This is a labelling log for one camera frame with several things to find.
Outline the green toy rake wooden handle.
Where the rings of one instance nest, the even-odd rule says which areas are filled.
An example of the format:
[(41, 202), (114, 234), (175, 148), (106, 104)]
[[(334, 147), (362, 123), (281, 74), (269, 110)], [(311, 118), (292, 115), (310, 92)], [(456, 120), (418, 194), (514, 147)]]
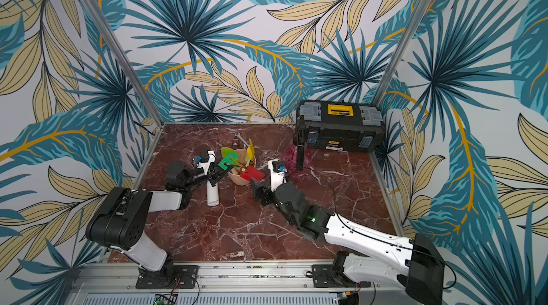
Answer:
[(219, 168), (223, 170), (230, 170), (234, 167), (238, 167), (240, 165), (238, 161), (238, 154), (235, 151), (229, 152), (227, 155), (223, 157), (223, 159), (218, 163)]

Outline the terracotta plastic flower pot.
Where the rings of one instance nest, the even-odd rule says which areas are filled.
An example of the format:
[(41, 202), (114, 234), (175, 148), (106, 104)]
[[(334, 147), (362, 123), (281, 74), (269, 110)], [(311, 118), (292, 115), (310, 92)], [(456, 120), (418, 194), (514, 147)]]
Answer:
[(245, 186), (245, 185), (248, 185), (250, 182), (244, 180), (244, 178), (240, 176), (241, 169), (244, 167), (248, 167), (250, 165), (255, 166), (256, 160), (254, 161), (249, 160), (247, 155), (247, 149), (237, 149), (235, 151), (239, 156), (238, 161), (240, 165), (238, 167), (234, 167), (233, 169), (231, 169), (230, 172), (228, 173), (228, 176), (229, 178), (231, 178), (234, 184), (238, 186)]

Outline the red toy shovel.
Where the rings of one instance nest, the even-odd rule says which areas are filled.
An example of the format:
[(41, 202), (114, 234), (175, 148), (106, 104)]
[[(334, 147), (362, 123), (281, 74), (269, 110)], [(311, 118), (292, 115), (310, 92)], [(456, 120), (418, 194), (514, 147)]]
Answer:
[(250, 165), (241, 169), (240, 176), (248, 182), (251, 182), (252, 179), (260, 182), (264, 179), (265, 174), (256, 169), (254, 166)]

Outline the white trigger spray bottle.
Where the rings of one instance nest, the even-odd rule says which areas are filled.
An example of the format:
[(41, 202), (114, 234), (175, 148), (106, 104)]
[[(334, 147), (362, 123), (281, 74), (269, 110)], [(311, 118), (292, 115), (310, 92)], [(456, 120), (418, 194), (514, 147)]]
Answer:
[(209, 180), (206, 183), (206, 200), (207, 205), (210, 207), (216, 207), (220, 204), (218, 182)]

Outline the yellow toy shovel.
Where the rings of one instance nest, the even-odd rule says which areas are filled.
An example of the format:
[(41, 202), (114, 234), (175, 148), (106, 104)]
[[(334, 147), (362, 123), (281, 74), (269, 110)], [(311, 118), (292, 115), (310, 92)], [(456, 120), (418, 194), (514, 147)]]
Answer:
[(249, 140), (248, 148), (247, 148), (247, 155), (250, 161), (254, 161), (255, 159), (255, 148), (253, 145), (252, 140)]

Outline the pink pressure spray bottle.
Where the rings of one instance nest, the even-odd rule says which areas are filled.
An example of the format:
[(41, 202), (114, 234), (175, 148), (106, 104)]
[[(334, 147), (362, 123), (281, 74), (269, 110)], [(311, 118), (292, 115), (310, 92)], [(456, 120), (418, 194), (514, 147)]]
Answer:
[[(293, 141), (290, 141), (288, 146), (283, 151), (282, 158), (288, 172), (298, 171), (298, 168), (297, 168), (298, 147), (294, 145)], [(311, 155), (306, 150), (303, 156), (303, 167), (310, 167), (310, 166), (311, 166)]]

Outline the green toy trowel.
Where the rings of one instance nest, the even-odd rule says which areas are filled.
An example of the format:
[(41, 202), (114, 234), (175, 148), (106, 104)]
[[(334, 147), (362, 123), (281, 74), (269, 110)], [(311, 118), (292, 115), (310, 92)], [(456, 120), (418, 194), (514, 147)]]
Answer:
[(221, 155), (223, 159), (235, 159), (236, 161), (238, 161), (238, 154), (232, 148), (228, 148), (228, 147), (221, 148)]

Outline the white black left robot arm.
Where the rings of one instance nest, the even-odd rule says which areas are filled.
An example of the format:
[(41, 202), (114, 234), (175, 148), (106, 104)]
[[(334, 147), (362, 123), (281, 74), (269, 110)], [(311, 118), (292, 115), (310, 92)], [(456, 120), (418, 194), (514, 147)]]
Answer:
[(175, 161), (167, 168), (164, 191), (115, 187), (90, 219), (86, 238), (121, 252), (143, 272), (170, 274), (168, 253), (145, 233), (147, 216), (187, 208), (194, 189), (206, 185), (213, 191), (232, 168), (227, 162), (198, 162), (189, 168)]

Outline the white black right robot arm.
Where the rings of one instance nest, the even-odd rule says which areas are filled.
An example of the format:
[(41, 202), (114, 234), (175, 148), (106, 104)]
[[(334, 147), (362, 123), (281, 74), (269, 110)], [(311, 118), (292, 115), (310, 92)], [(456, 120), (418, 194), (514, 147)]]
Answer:
[(358, 225), (311, 205), (292, 182), (273, 187), (253, 179), (251, 185), (255, 200), (273, 205), (307, 239), (350, 250), (334, 264), (335, 273), (355, 283), (387, 282), (421, 304), (442, 303), (445, 260), (430, 238), (397, 237)]

